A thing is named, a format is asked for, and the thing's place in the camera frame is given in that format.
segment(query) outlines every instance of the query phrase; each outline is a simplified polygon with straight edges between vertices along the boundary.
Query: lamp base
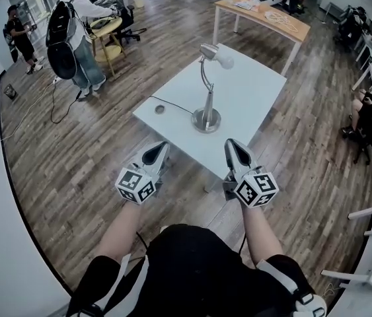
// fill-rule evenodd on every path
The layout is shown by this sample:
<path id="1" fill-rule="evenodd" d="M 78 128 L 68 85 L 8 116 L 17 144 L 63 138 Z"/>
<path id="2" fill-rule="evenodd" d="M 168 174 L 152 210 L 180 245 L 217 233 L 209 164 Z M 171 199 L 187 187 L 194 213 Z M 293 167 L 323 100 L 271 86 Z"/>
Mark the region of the lamp base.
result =
<path id="1" fill-rule="evenodd" d="M 203 118 L 204 108 L 197 109 L 192 115 L 193 126 L 201 133 L 213 133 L 221 124 L 221 114 L 216 109 L 212 109 L 212 117 L 209 123 L 204 123 Z"/>

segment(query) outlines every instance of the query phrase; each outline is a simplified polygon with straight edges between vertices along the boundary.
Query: white cube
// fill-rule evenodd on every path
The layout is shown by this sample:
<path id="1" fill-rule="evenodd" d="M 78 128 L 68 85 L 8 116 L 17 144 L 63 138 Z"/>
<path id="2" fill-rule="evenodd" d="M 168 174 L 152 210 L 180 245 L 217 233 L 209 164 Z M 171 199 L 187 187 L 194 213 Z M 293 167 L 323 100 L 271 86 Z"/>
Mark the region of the white cube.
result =
<path id="1" fill-rule="evenodd" d="M 246 175 L 234 189 L 240 202 L 247 207 L 259 207 L 268 204 L 279 189 L 270 172 Z"/>
<path id="2" fill-rule="evenodd" d="M 156 192 L 149 175 L 123 168 L 115 183 L 120 195 L 136 204 L 142 204 Z"/>

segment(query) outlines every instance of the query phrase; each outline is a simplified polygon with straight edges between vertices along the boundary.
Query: black cap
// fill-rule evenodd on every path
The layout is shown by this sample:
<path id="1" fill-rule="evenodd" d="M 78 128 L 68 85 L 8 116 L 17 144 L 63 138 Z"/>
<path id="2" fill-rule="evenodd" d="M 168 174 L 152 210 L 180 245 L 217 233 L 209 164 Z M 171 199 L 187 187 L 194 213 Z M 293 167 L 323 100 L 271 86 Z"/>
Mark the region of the black cap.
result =
<path id="1" fill-rule="evenodd" d="M 18 5 L 11 5 L 10 7 L 8 7 L 7 13 L 9 14 L 11 11 L 15 11 L 18 7 Z"/>

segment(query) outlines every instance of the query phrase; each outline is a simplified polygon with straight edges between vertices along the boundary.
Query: lamp arm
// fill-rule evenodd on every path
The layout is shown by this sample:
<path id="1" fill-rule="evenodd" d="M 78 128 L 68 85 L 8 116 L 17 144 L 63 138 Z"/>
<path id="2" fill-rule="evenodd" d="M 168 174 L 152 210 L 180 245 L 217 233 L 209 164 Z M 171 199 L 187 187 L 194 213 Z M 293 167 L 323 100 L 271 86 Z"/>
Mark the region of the lamp arm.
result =
<path id="1" fill-rule="evenodd" d="M 208 91 L 212 92 L 213 83 L 210 83 L 210 81 L 207 79 L 206 74 L 205 74 L 205 67 L 204 67 L 205 57 L 202 56 L 199 62 L 200 62 L 200 75 L 202 76 L 202 81 L 204 82 Z"/>

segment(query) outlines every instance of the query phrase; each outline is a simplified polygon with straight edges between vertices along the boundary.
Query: hand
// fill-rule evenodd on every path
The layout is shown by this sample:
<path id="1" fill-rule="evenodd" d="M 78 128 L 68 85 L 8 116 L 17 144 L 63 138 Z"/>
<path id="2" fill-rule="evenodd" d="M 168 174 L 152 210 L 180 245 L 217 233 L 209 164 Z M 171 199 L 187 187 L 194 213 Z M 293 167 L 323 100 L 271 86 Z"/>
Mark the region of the hand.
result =
<path id="1" fill-rule="evenodd" d="M 372 105 L 372 100 L 368 96 L 363 99 L 363 102 L 368 106 Z"/>

